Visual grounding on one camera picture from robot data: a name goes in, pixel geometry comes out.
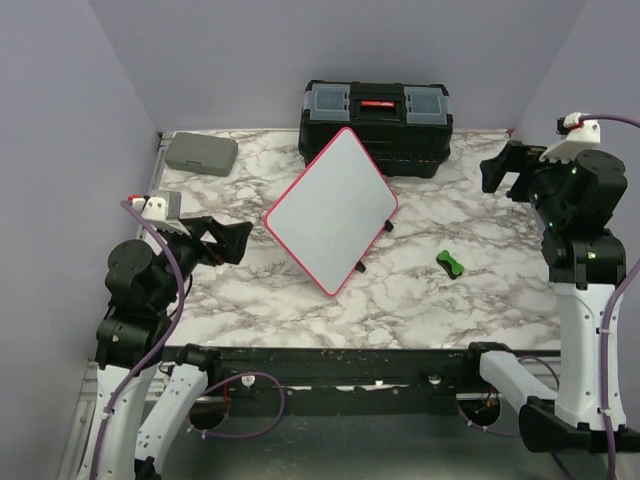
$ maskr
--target green eraser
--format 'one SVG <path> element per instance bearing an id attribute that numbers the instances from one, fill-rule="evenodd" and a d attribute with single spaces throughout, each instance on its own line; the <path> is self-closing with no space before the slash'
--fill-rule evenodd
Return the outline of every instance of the green eraser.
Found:
<path id="1" fill-rule="evenodd" d="M 451 256 L 448 250 L 441 251 L 436 257 L 438 265 L 445 269 L 452 280 L 458 278 L 464 272 L 464 267 Z"/>

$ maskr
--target white marble surface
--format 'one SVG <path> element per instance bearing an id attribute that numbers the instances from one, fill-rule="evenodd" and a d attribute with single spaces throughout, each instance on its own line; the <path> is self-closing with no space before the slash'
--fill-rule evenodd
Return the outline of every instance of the white marble surface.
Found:
<path id="1" fill-rule="evenodd" d="M 555 299 L 533 216 L 480 189 L 479 162 L 503 133 L 456 134 L 452 154 L 430 180 L 391 178 L 400 207 L 336 297 L 328 297 L 263 226 L 269 206 L 303 170 L 297 131 L 201 132 L 240 146 L 229 177 L 165 168 L 161 188 L 182 193 L 183 216 L 249 220 L 240 266 L 199 266 L 170 345 L 465 348 L 475 340 L 512 348 L 559 348 Z M 465 274 L 437 265 L 448 249 Z"/>

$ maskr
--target pink border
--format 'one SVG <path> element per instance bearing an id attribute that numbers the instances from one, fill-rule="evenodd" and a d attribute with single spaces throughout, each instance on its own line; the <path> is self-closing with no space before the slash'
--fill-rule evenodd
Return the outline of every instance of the pink border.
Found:
<path id="1" fill-rule="evenodd" d="M 391 215 L 389 216 L 389 219 L 391 219 L 396 211 L 398 210 L 398 197 L 395 194 L 395 192 L 391 189 L 391 187 L 389 186 L 389 183 L 387 182 L 387 180 L 384 178 L 384 176 L 382 175 L 382 173 L 380 173 L 380 169 L 378 168 L 378 166 L 375 164 L 375 162 L 373 161 L 373 159 L 371 158 L 371 155 L 369 155 L 369 152 L 367 152 L 367 149 L 364 148 L 364 145 L 362 145 L 362 142 L 360 141 L 360 139 L 358 138 L 358 136 L 356 135 L 356 133 L 353 131 L 353 129 L 349 128 L 349 127 L 343 127 L 340 129 L 340 131 L 338 133 L 336 133 L 336 135 L 331 139 L 331 141 L 322 149 L 322 151 L 316 156 L 316 158 L 313 159 L 313 161 L 309 164 L 309 166 L 307 168 L 304 169 L 304 171 L 298 176 L 298 178 L 296 178 L 294 180 L 294 182 L 289 185 L 289 188 L 287 188 L 284 193 L 282 195 L 280 195 L 280 198 L 278 198 L 278 200 L 276 200 L 276 203 L 274 203 L 271 208 L 269 210 L 267 210 L 267 213 L 265 213 L 264 215 L 264 226 L 265 228 L 269 231 L 269 233 L 271 233 L 271 235 L 273 235 L 273 237 L 278 241 L 278 243 L 280 245 L 282 245 L 282 247 L 287 251 L 287 253 L 289 255 L 291 255 L 293 257 L 293 259 L 298 263 L 298 265 L 300 265 L 302 267 L 302 269 L 307 272 L 307 275 L 309 275 L 311 277 L 311 279 L 322 289 L 322 291 L 324 293 L 326 293 L 327 295 L 329 295 L 330 297 L 334 297 L 338 294 L 338 292 L 340 290 L 342 290 L 342 287 L 344 286 L 345 283 L 347 283 L 347 280 L 349 279 L 349 277 L 353 274 L 353 271 L 355 270 L 355 265 L 353 266 L 353 269 L 347 274 L 347 276 L 345 277 L 345 279 L 342 281 L 342 283 L 340 284 L 340 286 L 338 287 L 338 289 L 331 293 L 328 292 L 327 289 L 325 289 L 322 284 L 320 282 L 318 282 L 318 280 L 316 279 L 316 277 L 313 276 L 313 274 L 307 270 L 307 267 L 304 266 L 304 264 L 300 261 L 300 259 L 298 257 L 296 257 L 296 255 L 289 250 L 289 248 L 285 245 L 285 243 L 280 239 L 280 237 L 278 237 L 278 235 L 276 235 L 276 233 L 271 229 L 271 227 L 269 227 L 269 215 L 271 214 L 271 212 L 273 211 L 274 208 L 276 208 L 278 206 L 278 204 L 284 199 L 284 197 L 287 196 L 287 194 L 291 191 L 291 189 L 293 189 L 293 187 L 296 186 L 296 184 L 300 181 L 300 179 L 302 179 L 302 177 L 304 177 L 306 175 L 306 173 L 311 169 L 311 167 L 313 167 L 313 165 L 318 161 L 318 159 L 322 156 L 322 154 L 327 150 L 327 148 L 329 148 L 331 146 L 331 144 L 333 142 L 335 142 L 335 140 L 342 134 L 342 132 L 344 132 L 345 130 L 349 130 L 353 136 L 355 137 L 356 141 L 360 144 L 360 146 L 362 147 L 362 149 L 364 150 L 365 154 L 367 155 L 367 158 L 369 158 L 369 160 L 371 161 L 371 163 L 373 164 L 374 168 L 376 169 L 376 171 L 378 172 L 378 174 L 380 175 L 380 177 L 382 177 L 382 180 L 384 181 L 385 185 L 387 186 L 387 188 L 389 189 L 389 191 L 391 192 L 391 195 L 393 195 L 393 198 L 395 198 L 396 200 L 396 207 L 393 209 L 393 212 L 391 212 Z M 373 240 L 371 240 L 371 243 L 369 244 L 369 246 L 365 249 L 365 251 L 362 253 L 362 255 L 360 256 L 360 258 L 363 258 L 367 252 L 369 251 L 369 249 L 371 248 L 371 246 L 373 245 L 373 242 L 376 241 L 376 239 L 380 236 L 380 233 L 384 230 L 384 225 L 380 228 L 380 230 L 378 231 L 378 233 L 376 234 L 375 237 L 373 237 Z"/>

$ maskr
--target toolbox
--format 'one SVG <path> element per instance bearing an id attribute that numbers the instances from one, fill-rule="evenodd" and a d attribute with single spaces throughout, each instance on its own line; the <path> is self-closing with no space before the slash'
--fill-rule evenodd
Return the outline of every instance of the toolbox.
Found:
<path id="1" fill-rule="evenodd" d="M 309 82 L 298 139 L 305 165 L 343 127 L 383 175 L 431 178 L 451 152 L 449 92 L 440 84 Z"/>

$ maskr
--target pink-bordered whiteboard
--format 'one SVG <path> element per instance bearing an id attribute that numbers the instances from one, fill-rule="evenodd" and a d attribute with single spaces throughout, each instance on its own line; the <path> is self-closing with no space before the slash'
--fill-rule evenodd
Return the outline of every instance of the pink-bordered whiteboard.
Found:
<path id="1" fill-rule="evenodd" d="M 345 127 L 273 204 L 264 224 L 333 296 L 397 208 L 395 193 L 353 130 Z"/>

